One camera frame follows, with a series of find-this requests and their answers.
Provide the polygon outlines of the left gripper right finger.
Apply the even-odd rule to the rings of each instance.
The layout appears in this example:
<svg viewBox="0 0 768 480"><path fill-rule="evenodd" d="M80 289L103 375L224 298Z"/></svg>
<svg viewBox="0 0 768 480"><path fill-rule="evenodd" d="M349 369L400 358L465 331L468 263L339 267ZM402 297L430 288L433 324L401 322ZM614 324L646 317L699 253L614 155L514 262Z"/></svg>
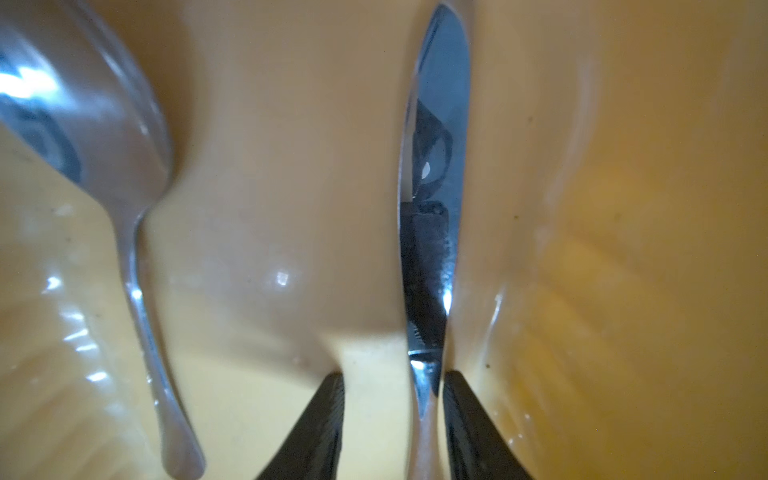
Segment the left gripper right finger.
<svg viewBox="0 0 768 480"><path fill-rule="evenodd" d="M443 408L452 479L532 479L457 370L445 374Z"/></svg>

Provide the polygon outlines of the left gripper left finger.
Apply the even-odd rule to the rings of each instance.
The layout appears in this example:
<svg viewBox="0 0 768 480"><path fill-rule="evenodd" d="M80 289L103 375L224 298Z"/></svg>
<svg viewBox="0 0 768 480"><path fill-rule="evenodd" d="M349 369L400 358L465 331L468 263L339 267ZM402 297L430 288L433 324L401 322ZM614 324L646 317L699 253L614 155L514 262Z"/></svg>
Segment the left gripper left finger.
<svg viewBox="0 0 768 480"><path fill-rule="evenodd" d="M324 378L257 479L335 479L342 449L344 410L343 374L333 372Z"/></svg>

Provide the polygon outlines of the silver knife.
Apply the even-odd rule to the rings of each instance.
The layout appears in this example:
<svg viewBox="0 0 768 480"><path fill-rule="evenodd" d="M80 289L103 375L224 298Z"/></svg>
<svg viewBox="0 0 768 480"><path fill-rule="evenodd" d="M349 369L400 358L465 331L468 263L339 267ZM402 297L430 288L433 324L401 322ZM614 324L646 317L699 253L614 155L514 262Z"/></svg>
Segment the silver knife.
<svg viewBox="0 0 768 480"><path fill-rule="evenodd" d="M472 1L439 1L409 86L399 159L408 363L414 389L407 476L440 479L438 397L453 302L466 163Z"/></svg>

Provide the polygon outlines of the silver spoon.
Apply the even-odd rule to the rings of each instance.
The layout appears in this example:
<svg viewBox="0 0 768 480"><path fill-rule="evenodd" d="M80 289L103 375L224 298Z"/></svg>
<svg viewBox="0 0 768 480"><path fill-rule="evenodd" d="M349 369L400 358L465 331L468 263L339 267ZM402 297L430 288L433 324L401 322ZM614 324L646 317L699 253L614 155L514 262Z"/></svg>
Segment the silver spoon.
<svg viewBox="0 0 768 480"><path fill-rule="evenodd" d="M140 226L167 192L175 163L148 79L86 2L5 1L1 119L107 213L155 402L163 467L175 479L201 478L206 460L162 353L139 273Z"/></svg>

